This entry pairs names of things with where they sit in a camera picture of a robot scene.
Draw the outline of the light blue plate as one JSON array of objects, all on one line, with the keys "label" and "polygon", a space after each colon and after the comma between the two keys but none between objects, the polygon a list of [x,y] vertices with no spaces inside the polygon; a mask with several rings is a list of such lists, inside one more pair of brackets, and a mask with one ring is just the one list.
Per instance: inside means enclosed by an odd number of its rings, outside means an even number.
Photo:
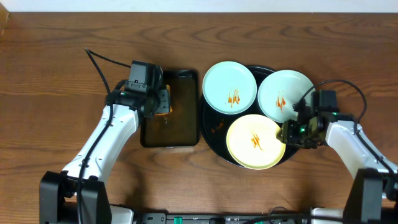
[{"label": "light blue plate", "polygon": [[257,84],[252,72],[244,65],[224,61],[213,65],[202,83],[205,101],[222,114],[240,114],[256,99]]},{"label": "light blue plate", "polygon": [[257,100],[261,111],[270,119],[283,123],[296,120],[298,113],[293,105],[314,84],[304,74],[295,70],[279,70],[270,74],[261,83]]}]

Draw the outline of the yellow plate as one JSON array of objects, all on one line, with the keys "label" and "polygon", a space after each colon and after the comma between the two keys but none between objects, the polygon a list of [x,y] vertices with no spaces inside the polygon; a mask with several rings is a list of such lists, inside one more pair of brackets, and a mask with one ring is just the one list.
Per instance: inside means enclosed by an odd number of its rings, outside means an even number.
[{"label": "yellow plate", "polygon": [[279,131],[279,125],[266,116],[242,116],[232,123],[226,134],[228,152],[245,168],[271,168],[282,159],[286,149],[286,145],[277,139]]}]

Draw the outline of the yellow green scrub sponge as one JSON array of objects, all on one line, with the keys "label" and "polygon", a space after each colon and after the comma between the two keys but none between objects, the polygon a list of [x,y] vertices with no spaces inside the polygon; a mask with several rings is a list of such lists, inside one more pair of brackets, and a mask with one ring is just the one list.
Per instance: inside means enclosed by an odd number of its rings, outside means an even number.
[{"label": "yellow green scrub sponge", "polygon": [[158,92],[159,106],[155,111],[155,115],[165,115],[172,112],[170,86],[165,85],[163,89]]}]

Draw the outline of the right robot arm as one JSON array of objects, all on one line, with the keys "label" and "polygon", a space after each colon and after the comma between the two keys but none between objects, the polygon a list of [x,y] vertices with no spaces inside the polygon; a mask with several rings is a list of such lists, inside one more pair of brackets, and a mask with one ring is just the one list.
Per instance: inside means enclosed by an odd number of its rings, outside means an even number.
[{"label": "right robot arm", "polygon": [[283,123],[276,138],[287,146],[332,148],[352,175],[344,209],[314,208],[307,223],[397,223],[397,164],[388,160],[367,138],[357,119],[338,110],[316,107],[301,111],[298,120]]}]

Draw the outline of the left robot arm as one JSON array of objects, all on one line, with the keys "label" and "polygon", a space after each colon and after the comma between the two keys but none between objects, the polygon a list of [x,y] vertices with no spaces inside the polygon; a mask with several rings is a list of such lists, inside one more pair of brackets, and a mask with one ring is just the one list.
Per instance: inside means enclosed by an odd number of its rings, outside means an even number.
[{"label": "left robot arm", "polygon": [[40,223],[134,223],[134,211],[111,205],[106,181],[127,140],[143,119],[170,112],[170,91],[160,66],[134,62],[122,88],[109,92],[101,119],[61,172],[39,185]]}]

